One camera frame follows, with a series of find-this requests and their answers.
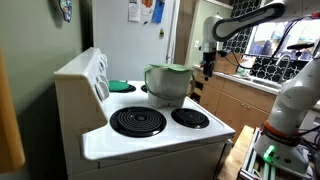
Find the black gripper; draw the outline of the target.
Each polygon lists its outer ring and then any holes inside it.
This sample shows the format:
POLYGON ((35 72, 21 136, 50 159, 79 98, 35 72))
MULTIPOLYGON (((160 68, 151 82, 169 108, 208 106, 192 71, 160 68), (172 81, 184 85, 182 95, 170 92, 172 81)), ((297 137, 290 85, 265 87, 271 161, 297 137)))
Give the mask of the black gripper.
POLYGON ((214 62, 216 60, 216 47, 213 43, 203 45, 203 74, 204 80, 207 81, 212 76, 214 62))

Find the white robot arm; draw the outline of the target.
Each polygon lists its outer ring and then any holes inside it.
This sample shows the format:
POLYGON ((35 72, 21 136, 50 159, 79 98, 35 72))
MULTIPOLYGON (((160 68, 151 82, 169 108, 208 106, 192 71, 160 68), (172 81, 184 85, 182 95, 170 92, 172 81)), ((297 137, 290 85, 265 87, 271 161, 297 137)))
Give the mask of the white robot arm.
MULTIPOLYGON (((217 43, 232 38, 238 32, 262 23, 295 21, 311 16, 320 10, 319 0, 273 0, 247 14, 223 19, 219 16, 207 18, 203 24, 204 45, 209 46, 210 57, 204 57, 205 79, 212 76, 213 62, 218 52, 217 43)), ((272 107, 264 131, 272 136, 296 138, 307 131, 298 131, 307 112, 319 101, 319 59, 309 61, 292 79, 283 82, 272 107)))

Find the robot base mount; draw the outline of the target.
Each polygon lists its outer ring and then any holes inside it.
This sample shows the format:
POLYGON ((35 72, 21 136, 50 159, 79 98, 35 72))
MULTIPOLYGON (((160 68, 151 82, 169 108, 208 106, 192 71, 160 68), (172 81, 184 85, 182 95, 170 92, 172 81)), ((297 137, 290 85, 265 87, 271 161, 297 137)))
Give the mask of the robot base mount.
POLYGON ((261 137, 256 128, 245 160, 238 172, 240 180, 315 180, 309 164, 309 150, 302 145, 280 149, 268 144, 264 150, 255 145, 261 137))

